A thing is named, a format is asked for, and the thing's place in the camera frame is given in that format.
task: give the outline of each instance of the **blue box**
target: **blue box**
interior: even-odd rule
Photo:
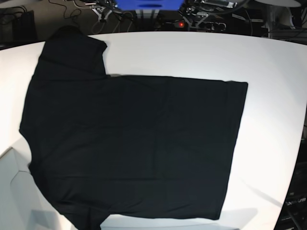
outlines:
[[[184,0],[117,0],[118,7],[123,11],[133,10],[164,10],[177,11]]]

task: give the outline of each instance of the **t-shirt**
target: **t-shirt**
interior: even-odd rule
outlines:
[[[248,84],[110,77],[106,44],[68,31],[45,43],[20,125],[44,197],[79,230],[111,214],[218,219]]]

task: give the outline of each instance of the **cable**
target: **cable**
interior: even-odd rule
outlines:
[[[297,220],[294,218],[294,216],[292,215],[292,213],[287,210],[288,215],[290,216],[290,218],[292,219],[293,223],[295,224],[295,226],[297,227],[297,230],[303,230],[303,228],[300,226],[300,224],[297,222]]]
[[[131,12],[129,12],[129,11],[123,12],[123,13],[121,14],[121,17],[125,16],[126,13],[131,14],[132,18],[134,18],[133,14],[132,14]],[[120,32],[120,23],[122,22],[122,19],[121,19],[121,18],[118,18],[118,17],[117,17],[117,19],[118,19],[118,23],[117,23],[117,25],[115,26],[115,28],[114,28],[114,30],[112,31],[112,33],[114,33],[114,32],[116,31],[117,28],[118,28],[118,32]],[[127,32],[129,32],[129,29],[131,28],[132,23],[133,23],[133,20],[131,20],[131,23],[130,23],[128,29],[127,29]]]
[[[124,12],[123,15],[125,15],[126,13],[129,13],[129,14],[132,16],[132,18],[134,18],[133,13],[127,11],[127,12]],[[131,28],[131,26],[132,26],[132,23],[133,23],[133,21],[131,20],[130,25],[128,26],[127,32],[129,32],[129,30],[130,30],[130,28]]]
[[[202,7],[196,6],[194,3],[189,2],[193,7],[195,7],[196,9],[198,9],[199,11],[203,11],[206,12],[210,15],[219,15],[219,14],[228,14],[228,13],[232,13],[235,12],[239,9],[241,9],[245,4],[247,4],[249,2],[249,0],[243,0],[241,2],[238,3],[238,5],[234,8],[228,9],[228,10],[224,10],[224,11],[208,11],[208,10],[204,10]]]
[[[245,10],[247,16],[248,16],[248,20],[249,20],[249,23],[250,23],[250,35],[253,36],[253,23],[251,22],[251,19],[250,19],[250,16],[249,16],[249,13],[247,10]]]
[[[119,26],[119,24],[120,24],[120,21],[117,23],[117,25],[115,26],[115,28],[114,28],[114,30],[112,31],[112,33],[114,33],[114,32],[116,31],[116,29],[117,29],[117,27]]]
[[[67,11],[67,6],[62,5],[62,4],[59,4],[59,3],[51,2],[50,0],[48,0],[48,2],[51,3],[51,4],[54,4],[54,5],[58,5],[58,6],[65,7],[65,10],[64,10],[64,13],[63,13],[63,18],[64,18],[64,19],[71,19],[72,22],[78,26],[78,28],[80,27],[80,25],[75,21],[75,20],[81,15],[81,13],[82,13],[82,11],[81,11],[80,9],[75,9],[75,10],[73,10],[73,11],[70,13],[69,17],[65,17],[65,13],[66,13],[66,11]]]
[[[291,29],[295,29],[295,26],[293,25],[293,15],[291,13],[291,10],[289,7],[287,7],[287,10],[289,12],[289,17],[290,17],[290,24],[292,25],[292,28]]]
[[[79,8],[79,9],[91,9],[90,7],[83,7],[83,6],[79,6],[75,0],[72,1],[73,4],[75,5],[75,7]]]
[[[306,16],[307,16],[307,8],[305,8],[305,9],[303,9],[303,12],[305,11],[305,14],[304,14],[304,16],[303,16],[303,14],[302,14],[302,22],[305,20],[305,18],[306,18]]]

